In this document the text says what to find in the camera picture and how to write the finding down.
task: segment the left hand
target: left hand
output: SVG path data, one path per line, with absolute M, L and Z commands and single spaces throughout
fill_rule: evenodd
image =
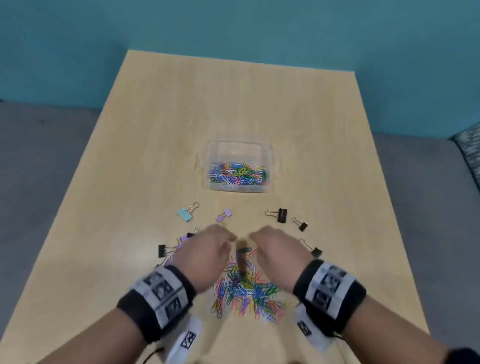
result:
M 230 242 L 236 239 L 235 234 L 220 225 L 209 226 L 185 242 L 171 264 L 188 278 L 200 294 L 222 274 L 230 256 Z

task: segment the wrist band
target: wrist band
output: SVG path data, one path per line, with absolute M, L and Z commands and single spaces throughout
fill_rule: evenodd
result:
M 158 266 L 136 281 L 117 307 L 135 322 L 150 344 L 178 324 L 195 295 L 195 288 L 175 266 Z
M 293 294 L 305 305 L 312 322 L 332 336 L 343 331 L 367 291 L 353 275 L 316 259 L 303 270 Z

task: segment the right hand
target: right hand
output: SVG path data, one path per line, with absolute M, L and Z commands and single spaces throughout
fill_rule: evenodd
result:
M 257 243 L 258 264 L 281 289 L 293 292 L 300 274 L 314 260 L 310 252 L 293 236 L 271 226 L 250 234 Z

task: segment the teal wall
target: teal wall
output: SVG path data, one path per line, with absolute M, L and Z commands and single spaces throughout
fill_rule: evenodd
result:
M 102 107 L 127 49 L 353 70 L 374 131 L 480 121 L 480 1 L 0 0 L 0 98 Z

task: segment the patterned pillow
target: patterned pillow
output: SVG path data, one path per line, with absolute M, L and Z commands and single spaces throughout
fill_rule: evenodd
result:
M 453 136 L 480 188 L 480 123 Z

